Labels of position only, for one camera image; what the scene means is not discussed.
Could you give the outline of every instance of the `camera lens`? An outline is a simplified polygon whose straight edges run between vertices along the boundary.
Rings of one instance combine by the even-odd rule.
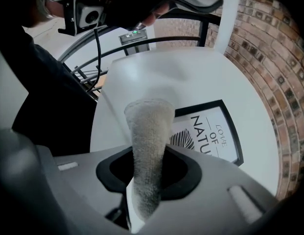
[[[85,22],[87,24],[92,24],[97,20],[98,16],[99,16],[99,13],[97,11],[92,11],[85,18]]]

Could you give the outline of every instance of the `black cable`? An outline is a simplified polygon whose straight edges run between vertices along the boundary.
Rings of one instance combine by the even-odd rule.
[[[94,81],[94,83],[91,85],[91,87],[88,88],[87,92],[90,92],[93,87],[98,83],[99,77],[101,76],[101,45],[99,44],[99,38],[98,38],[98,32],[97,29],[94,30],[95,40],[97,44],[97,55],[98,55],[98,73],[97,78]]]

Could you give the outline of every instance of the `poster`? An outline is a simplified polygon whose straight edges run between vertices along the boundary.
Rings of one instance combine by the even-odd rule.
[[[170,143],[231,163],[239,160],[232,131],[219,106],[176,117]]]

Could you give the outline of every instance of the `black picture frame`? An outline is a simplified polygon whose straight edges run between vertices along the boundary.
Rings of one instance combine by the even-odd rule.
[[[224,114],[224,117],[227,121],[232,138],[234,140],[234,145],[235,145],[236,153],[237,153],[237,157],[238,157],[238,159],[234,162],[234,164],[237,166],[240,166],[244,163],[244,159],[243,159],[239,136],[238,136],[238,133],[236,132],[234,122],[232,121],[230,113],[228,112],[228,109],[223,100],[216,100],[216,101],[212,101],[212,102],[208,102],[208,103],[204,103],[204,104],[198,104],[198,105],[193,105],[193,106],[189,106],[189,107],[185,107],[185,108],[181,108],[181,109],[176,109],[175,118],[189,115],[189,114],[196,113],[196,112],[201,112],[204,110],[209,110],[209,109],[212,109],[215,107],[220,107],[220,109],[221,109],[222,113]]]

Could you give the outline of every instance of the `leaf illustration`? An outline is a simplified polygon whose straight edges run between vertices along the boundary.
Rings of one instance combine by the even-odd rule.
[[[172,135],[170,137],[170,144],[194,150],[194,142],[187,129]]]

